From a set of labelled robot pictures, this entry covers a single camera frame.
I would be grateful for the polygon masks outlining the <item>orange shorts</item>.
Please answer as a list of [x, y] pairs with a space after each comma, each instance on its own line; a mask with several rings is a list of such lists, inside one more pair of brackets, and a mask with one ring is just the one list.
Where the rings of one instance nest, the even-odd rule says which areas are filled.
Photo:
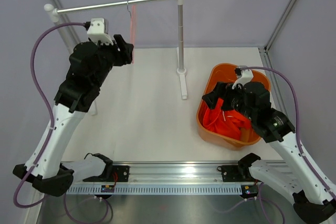
[[235, 110], [223, 111], [222, 103], [223, 100], [219, 98], [215, 109], [206, 109], [202, 126], [213, 133], [240, 140], [241, 129], [251, 129], [250, 120]]

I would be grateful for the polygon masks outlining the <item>pink clothes hanger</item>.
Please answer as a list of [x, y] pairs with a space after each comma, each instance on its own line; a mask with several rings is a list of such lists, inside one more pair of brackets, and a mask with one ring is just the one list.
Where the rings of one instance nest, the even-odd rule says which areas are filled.
[[131, 0], [127, 0], [127, 11], [130, 16], [130, 43], [135, 46], [135, 39], [136, 39], [136, 33], [137, 33], [137, 6], [130, 4]]

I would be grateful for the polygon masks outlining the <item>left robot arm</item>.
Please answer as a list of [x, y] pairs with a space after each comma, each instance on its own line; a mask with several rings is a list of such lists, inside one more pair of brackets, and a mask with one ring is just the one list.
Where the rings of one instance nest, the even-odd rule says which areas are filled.
[[26, 178], [39, 192], [55, 197], [67, 192], [77, 181], [105, 182], [113, 179], [113, 161], [99, 153], [77, 162], [61, 161], [68, 143], [100, 94], [101, 86], [113, 67], [132, 62], [134, 46], [119, 34], [110, 42], [91, 40], [79, 43], [69, 56], [70, 68], [65, 81], [54, 98], [53, 121], [32, 157], [25, 164], [18, 164], [13, 174]]

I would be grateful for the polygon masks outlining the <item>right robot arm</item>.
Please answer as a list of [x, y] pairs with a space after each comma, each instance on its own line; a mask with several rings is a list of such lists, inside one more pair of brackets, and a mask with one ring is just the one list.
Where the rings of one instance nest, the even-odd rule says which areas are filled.
[[289, 119], [271, 107], [270, 93], [260, 82], [245, 85], [218, 82], [202, 96], [209, 109], [223, 99], [222, 110], [234, 110], [249, 119], [253, 130], [286, 162], [294, 175], [288, 177], [269, 167], [259, 156], [251, 153], [238, 162], [238, 176], [243, 180], [256, 179], [266, 183], [285, 197], [305, 223], [323, 223], [335, 214], [335, 184], [329, 179], [318, 180], [323, 172], [297, 139]]

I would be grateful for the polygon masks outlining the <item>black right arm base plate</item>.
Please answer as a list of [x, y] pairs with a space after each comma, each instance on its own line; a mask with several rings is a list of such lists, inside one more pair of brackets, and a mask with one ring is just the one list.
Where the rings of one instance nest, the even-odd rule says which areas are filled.
[[238, 165], [222, 165], [217, 166], [217, 171], [220, 172], [223, 182], [251, 182], [256, 180], [251, 177], [242, 175], [238, 169]]

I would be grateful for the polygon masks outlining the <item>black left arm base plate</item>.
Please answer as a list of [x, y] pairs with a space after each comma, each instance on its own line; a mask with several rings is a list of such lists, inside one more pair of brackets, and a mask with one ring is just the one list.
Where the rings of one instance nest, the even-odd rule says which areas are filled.
[[112, 181], [115, 180], [120, 183], [126, 183], [129, 180], [130, 166], [128, 165], [114, 165], [112, 167]]

